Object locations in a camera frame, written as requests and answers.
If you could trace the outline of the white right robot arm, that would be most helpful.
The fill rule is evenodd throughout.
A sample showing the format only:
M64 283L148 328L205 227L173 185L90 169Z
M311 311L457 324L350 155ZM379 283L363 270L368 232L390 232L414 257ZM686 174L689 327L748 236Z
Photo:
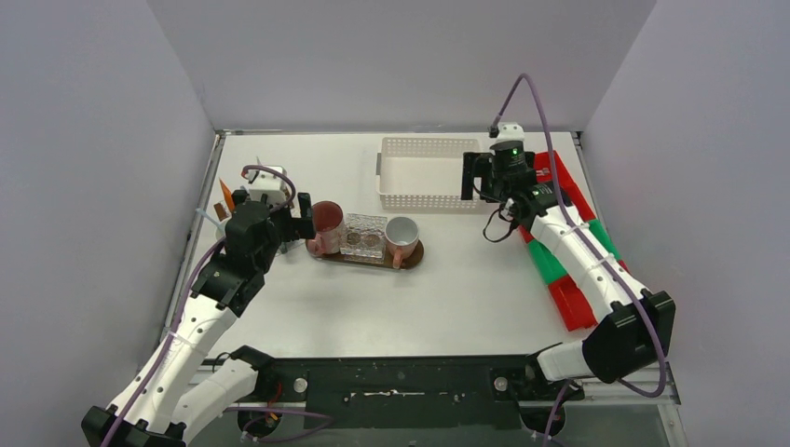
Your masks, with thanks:
M524 374L526 390L545 400L565 379L595 377L611 384L653 363L665 380L675 304L635 279L594 236L556 179L542 182L534 154L521 142L496 143L463 155L461 197L497 204L559 262L583 294L596 324L582 340L540 351Z

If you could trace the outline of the pink ghost pattern mug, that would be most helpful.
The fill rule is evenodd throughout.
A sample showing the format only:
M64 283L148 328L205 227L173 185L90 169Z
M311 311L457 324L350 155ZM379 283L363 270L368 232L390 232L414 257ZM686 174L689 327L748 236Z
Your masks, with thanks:
M341 251L341 241L345 232L345 214L341 207L332 201L321 201L313 205L314 238L306 242L311 255L333 255Z

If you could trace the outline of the orange-pink mug white inside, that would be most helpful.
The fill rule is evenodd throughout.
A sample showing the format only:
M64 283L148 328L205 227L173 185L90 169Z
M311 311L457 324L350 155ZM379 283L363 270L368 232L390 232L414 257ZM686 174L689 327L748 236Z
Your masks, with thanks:
M413 219L399 216L388 220L385 239L395 269L400 269L403 262L414 253L419 237L419 226Z

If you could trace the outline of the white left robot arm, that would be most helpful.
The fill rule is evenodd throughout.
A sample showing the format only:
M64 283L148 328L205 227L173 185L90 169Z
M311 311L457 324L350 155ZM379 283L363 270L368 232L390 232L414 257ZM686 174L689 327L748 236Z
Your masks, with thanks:
M159 346L107 406L91 407L81 422L91 446L185 446L225 408L243 397L269 399L277 376L269 356L244 346L208 384L188 385L219 338L265 285L285 242L316 235L308 193L269 206L250 198L225 220L225 234L197 261Z

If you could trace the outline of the clear acrylic toothbrush holder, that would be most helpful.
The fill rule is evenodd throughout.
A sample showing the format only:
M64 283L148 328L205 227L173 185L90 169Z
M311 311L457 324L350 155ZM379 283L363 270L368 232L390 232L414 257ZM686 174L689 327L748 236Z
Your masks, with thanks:
M344 218L345 232L341 241L341 253L381 259L386 250L385 216L347 213Z

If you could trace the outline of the pink mug white inside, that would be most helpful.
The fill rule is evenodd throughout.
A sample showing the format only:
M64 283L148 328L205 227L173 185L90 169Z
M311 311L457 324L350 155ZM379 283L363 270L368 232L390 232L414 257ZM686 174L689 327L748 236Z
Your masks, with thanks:
M214 235L215 235L215 239L217 241L225 239L225 237L226 237L225 225L226 225L226 222L222 222L216 227Z

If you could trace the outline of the light blue toothbrush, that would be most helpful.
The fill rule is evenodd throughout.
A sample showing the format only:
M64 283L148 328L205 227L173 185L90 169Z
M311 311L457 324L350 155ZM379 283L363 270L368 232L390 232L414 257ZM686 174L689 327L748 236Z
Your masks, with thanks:
M208 221L209 223L211 223L212 225L214 225L216 228L220 229L220 228L222 227L222 223L221 223L219 220L217 220L217 219L215 219L215 218L211 217L211 216L209 215L209 213L208 213L208 212L206 212L205 210L203 210L203 209L200 209L200 208L197 208L197 209L195 209L195 212L196 212L196 214L197 214L199 217L201 217L202 219L204 219L204 220Z

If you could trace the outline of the wooden acrylic toothbrush holder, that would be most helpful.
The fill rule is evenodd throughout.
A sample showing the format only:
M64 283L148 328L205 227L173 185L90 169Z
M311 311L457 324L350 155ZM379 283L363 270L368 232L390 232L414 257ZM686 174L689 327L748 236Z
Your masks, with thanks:
M229 212L222 202L217 202L213 205L214 212L217 219L221 222L229 217Z

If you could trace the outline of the orange toothpaste tube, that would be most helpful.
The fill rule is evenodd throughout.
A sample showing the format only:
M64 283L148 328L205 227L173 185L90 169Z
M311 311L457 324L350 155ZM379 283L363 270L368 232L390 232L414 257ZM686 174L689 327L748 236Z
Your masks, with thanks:
M225 205L226 205L228 211L230 213L232 213L234 211L235 207L236 207L234 199L233 199L232 191L230 190L230 188L226 185L226 183L222 179L219 180L219 183L220 183L220 187L221 187L221 191L222 191L222 194L223 194L223 200L225 202Z

